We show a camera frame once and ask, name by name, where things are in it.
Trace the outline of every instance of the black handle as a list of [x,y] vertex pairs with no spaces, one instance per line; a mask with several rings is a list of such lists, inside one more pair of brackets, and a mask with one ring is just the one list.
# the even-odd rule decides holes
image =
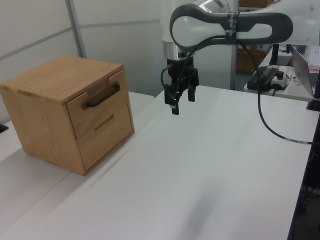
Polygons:
[[107,95],[105,95],[104,97],[102,97],[98,101],[87,102],[86,105],[89,108],[94,108],[94,107],[98,106],[99,104],[103,103],[105,100],[107,100],[108,98],[110,98],[112,95],[116,94],[119,91],[120,91],[120,85],[114,85],[114,90],[113,91],[109,92]]

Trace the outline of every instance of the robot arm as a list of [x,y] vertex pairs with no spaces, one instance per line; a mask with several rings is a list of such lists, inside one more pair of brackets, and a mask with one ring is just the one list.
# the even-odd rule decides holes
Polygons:
[[[178,102],[188,89],[189,100],[199,84],[193,58],[187,54],[213,44],[297,44],[320,45],[320,1],[278,0],[271,6],[253,12],[230,12],[225,0],[167,0],[162,5],[163,50],[170,65],[171,84],[165,87],[165,102],[172,113],[179,114]],[[212,37],[219,39],[204,40]],[[182,66],[187,71],[182,75]]]

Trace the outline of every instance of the black cable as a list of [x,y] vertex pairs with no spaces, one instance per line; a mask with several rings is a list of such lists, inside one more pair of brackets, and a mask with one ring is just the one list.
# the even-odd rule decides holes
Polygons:
[[284,137],[280,134],[278,134],[277,132],[273,131],[269,126],[268,124],[266,123],[265,119],[264,119],[264,116],[262,114],[262,111],[261,111],[261,93],[262,93],[262,84],[261,84],[261,78],[260,78],[260,72],[259,72],[259,67],[257,65],[257,62],[254,58],[254,56],[252,55],[252,53],[249,51],[249,49],[240,41],[240,40],[237,40],[237,43],[248,53],[248,55],[250,56],[253,64],[254,64],[254,67],[255,67],[255,70],[256,70],[256,76],[257,76],[257,80],[258,80],[258,110],[259,110],[259,115],[260,115],[260,118],[264,124],[264,126],[271,132],[273,133],[274,135],[276,135],[277,137],[281,138],[281,139],[284,139],[286,141],[289,141],[289,142],[293,142],[293,143],[297,143],[297,144],[305,144],[305,145],[319,145],[320,142],[313,142],[313,141],[299,141],[299,140],[294,140],[294,139],[291,139],[291,138],[288,138],[288,137]]
[[271,48],[272,48],[273,46],[274,46],[274,45],[273,45],[272,43],[269,45],[268,50],[266,51],[267,54],[271,51]]
[[273,91],[273,93],[272,93],[272,97],[274,97],[274,96],[275,96],[276,91],[278,91],[278,88],[277,88],[277,87],[275,87],[275,89],[274,89],[274,91]]

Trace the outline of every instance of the wooden cabinet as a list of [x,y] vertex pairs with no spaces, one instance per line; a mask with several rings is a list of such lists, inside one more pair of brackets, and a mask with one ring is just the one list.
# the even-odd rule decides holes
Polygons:
[[273,2],[274,0],[239,0],[239,7],[263,9]]
[[124,66],[61,56],[0,84],[24,151],[87,175],[134,133]]

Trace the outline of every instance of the white table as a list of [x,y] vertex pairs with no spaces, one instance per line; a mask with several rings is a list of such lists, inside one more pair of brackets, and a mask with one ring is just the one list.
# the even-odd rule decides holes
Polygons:
[[[260,67],[262,66],[268,66],[270,59],[272,55],[272,50],[267,54],[267,56],[264,58],[262,63],[259,65]],[[291,56],[291,53],[286,53],[286,52],[281,52],[279,51],[278,53],[279,56]],[[269,66],[268,68],[277,68],[277,65]],[[292,75],[293,77],[296,76],[295,70],[292,66],[279,66],[279,71],[284,72],[284,76],[286,74],[288,76]],[[310,73],[317,73],[317,71],[311,70]],[[247,84],[243,88],[244,92],[247,93],[257,93],[255,90],[248,89]],[[263,95],[273,95],[274,90],[271,89],[269,91],[264,91],[262,94]],[[287,87],[285,90],[279,90],[275,92],[274,94],[275,97],[281,97],[281,98],[287,98],[287,99],[295,99],[295,100],[300,100],[300,101],[306,101],[310,102],[313,99],[313,96],[310,95],[310,93],[307,91],[307,89],[302,85],[302,83],[299,81],[298,78],[292,79],[291,81],[287,81]]]
[[[313,139],[306,102],[261,96],[277,132]],[[199,86],[171,114],[163,93],[87,177],[70,173],[1,240],[286,240],[310,146],[262,124],[257,95]]]
[[[153,96],[129,92],[132,115]],[[0,134],[0,234],[27,212],[70,171],[26,154],[12,122]]]

